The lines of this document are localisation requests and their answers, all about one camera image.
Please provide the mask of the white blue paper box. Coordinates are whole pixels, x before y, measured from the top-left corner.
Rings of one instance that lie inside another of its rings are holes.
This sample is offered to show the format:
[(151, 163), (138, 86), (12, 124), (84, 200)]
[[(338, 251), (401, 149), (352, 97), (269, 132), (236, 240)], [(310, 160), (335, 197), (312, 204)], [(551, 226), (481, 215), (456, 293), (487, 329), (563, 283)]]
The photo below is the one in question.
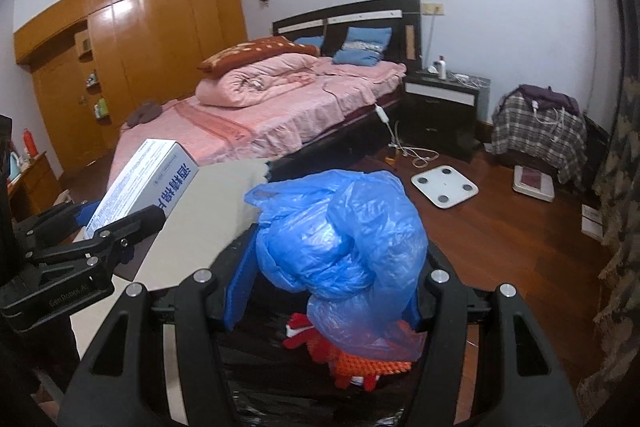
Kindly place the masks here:
[(198, 165), (176, 141), (146, 139), (107, 189), (85, 238), (149, 205), (168, 217), (198, 173)]

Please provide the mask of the orange foam net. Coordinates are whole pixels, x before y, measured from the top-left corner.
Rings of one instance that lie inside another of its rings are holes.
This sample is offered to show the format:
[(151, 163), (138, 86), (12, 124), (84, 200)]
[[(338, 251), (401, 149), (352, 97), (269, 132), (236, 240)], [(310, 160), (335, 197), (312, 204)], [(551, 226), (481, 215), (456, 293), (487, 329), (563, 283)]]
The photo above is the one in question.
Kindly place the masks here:
[(356, 385), (372, 391), (381, 377), (408, 373), (412, 367), (411, 362), (378, 361), (350, 355), (332, 345), (314, 327), (306, 329), (305, 335), (312, 361), (326, 364), (334, 385), (340, 389)]

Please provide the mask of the red knit glove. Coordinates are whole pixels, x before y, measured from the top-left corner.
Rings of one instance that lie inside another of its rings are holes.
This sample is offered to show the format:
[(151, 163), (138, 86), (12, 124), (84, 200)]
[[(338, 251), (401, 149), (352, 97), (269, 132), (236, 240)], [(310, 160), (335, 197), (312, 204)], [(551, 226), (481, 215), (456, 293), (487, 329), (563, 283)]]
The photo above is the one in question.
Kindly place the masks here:
[(285, 338), (282, 341), (286, 349), (305, 347), (314, 352), (320, 343), (320, 335), (306, 314), (293, 313), (285, 324)]

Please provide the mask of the blue plastic bag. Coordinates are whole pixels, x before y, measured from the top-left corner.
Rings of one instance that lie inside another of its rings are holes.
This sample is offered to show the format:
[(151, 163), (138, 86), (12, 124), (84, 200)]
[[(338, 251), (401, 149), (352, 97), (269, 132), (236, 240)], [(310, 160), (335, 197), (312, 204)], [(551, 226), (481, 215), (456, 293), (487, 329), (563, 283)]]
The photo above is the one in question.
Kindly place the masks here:
[(428, 239), (397, 176), (326, 170), (260, 184), (244, 200), (258, 210), (260, 271), (277, 288), (309, 293), (306, 314), (324, 338), (361, 358), (420, 358), (424, 337), (402, 314)]

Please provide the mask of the black lined trash bin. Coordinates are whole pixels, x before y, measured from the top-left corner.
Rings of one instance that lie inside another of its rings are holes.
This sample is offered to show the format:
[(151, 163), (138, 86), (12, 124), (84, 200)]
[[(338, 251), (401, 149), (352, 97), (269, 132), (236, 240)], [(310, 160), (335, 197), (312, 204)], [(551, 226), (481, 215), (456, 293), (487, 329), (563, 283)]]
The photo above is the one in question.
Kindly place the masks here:
[(305, 303), (305, 295), (280, 291), (258, 270), (242, 319), (218, 334), (238, 426), (405, 426), (420, 359), (408, 373), (381, 377), (372, 391), (337, 388), (329, 367), (305, 347), (282, 345), (286, 321)]

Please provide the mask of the wooden sideboard cabinet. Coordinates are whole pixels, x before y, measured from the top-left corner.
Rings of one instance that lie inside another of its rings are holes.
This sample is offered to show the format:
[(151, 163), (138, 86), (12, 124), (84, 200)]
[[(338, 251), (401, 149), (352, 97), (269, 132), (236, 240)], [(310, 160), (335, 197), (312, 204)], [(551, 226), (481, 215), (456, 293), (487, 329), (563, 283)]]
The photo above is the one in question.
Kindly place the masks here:
[(62, 188), (45, 153), (39, 154), (9, 185), (9, 200), (15, 221), (39, 215), (54, 205)]

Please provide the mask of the red thermos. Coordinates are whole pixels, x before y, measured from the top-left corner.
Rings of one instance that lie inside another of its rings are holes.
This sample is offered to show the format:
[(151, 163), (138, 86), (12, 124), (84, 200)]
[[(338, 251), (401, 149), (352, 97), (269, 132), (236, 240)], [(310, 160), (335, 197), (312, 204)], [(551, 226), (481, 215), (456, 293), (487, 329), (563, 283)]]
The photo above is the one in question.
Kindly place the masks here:
[(38, 148), (35, 143), (34, 137), (32, 136), (32, 132), (30, 132), (27, 128), (23, 130), (23, 142), (28, 156), (30, 158), (36, 158), (39, 154)]

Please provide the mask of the brown neck pillow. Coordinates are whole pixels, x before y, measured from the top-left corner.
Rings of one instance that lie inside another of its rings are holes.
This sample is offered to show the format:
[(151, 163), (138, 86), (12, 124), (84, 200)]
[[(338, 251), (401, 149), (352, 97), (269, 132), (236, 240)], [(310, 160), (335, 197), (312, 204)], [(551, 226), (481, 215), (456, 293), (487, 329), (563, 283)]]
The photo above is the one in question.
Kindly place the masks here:
[(154, 101), (146, 101), (128, 116), (126, 124), (129, 128), (134, 128), (138, 124), (147, 124), (162, 113), (163, 106)]

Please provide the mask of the white bathroom scale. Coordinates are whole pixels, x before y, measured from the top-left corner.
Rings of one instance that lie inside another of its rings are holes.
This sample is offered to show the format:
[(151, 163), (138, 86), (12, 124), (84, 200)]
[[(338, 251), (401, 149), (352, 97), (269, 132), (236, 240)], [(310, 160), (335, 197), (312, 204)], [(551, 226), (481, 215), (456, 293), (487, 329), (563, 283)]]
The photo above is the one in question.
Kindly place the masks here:
[(476, 184), (448, 165), (419, 172), (411, 183), (439, 209), (452, 208), (480, 193)]

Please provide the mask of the plaid covered chair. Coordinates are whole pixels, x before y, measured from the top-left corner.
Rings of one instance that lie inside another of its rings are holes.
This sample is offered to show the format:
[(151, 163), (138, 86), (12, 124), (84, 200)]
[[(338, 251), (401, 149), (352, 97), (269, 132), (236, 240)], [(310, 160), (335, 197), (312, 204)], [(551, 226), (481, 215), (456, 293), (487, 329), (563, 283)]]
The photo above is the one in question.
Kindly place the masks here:
[(522, 153), (554, 168), (562, 184), (582, 181), (587, 128), (571, 96), (521, 84), (500, 98), (492, 124), (492, 153)]

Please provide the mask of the brown patterned blanket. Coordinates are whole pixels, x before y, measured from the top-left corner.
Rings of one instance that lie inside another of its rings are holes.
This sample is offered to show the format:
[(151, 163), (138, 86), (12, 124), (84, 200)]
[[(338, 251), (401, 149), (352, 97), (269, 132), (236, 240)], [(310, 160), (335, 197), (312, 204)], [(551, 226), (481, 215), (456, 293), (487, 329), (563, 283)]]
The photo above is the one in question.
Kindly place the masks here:
[(207, 57), (198, 65), (198, 70), (209, 78), (218, 79), (232, 69), (287, 53), (318, 57), (320, 48), (313, 44), (295, 43), (283, 36), (259, 38), (230, 46)]

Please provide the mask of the folded pink quilt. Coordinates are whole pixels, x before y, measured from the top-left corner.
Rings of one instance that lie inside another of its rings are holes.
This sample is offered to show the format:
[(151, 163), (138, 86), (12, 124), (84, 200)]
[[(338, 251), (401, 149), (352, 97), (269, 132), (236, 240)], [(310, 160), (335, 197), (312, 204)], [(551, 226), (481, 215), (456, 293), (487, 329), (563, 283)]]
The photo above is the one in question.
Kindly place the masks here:
[(203, 79), (195, 98), (203, 105), (243, 108), (303, 88), (316, 81), (318, 57), (285, 53), (226, 72), (220, 79)]

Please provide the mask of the white lotion bottle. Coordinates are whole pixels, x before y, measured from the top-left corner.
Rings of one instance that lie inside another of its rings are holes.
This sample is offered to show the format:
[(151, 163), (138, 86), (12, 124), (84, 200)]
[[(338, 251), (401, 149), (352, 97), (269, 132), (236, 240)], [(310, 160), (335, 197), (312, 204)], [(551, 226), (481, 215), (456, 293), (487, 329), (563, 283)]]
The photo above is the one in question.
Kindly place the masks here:
[(446, 65), (445, 57), (443, 57), (442, 55), (439, 57), (439, 59), (437, 61), (437, 69), (438, 69), (438, 78), (440, 80), (446, 80), (447, 79), (447, 65)]

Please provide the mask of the blue pillow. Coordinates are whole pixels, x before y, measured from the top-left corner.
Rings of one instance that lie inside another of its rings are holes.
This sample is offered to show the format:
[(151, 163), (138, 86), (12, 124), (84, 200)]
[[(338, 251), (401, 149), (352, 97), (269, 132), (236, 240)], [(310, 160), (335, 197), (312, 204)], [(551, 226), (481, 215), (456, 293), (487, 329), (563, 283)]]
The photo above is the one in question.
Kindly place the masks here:
[(332, 63), (375, 66), (382, 60), (392, 35), (391, 27), (349, 27), (341, 49), (333, 55)]

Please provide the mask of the wall power socket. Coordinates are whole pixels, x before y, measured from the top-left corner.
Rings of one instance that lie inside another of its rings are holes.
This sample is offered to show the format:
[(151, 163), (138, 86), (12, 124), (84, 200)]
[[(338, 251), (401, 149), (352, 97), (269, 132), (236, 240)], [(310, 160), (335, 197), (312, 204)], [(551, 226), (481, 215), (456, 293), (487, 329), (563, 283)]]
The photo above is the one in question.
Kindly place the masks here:
[(424, 2), (421, 4), (421, 14), (431, 16), (444, 15), (444, 5), (442, 3)]

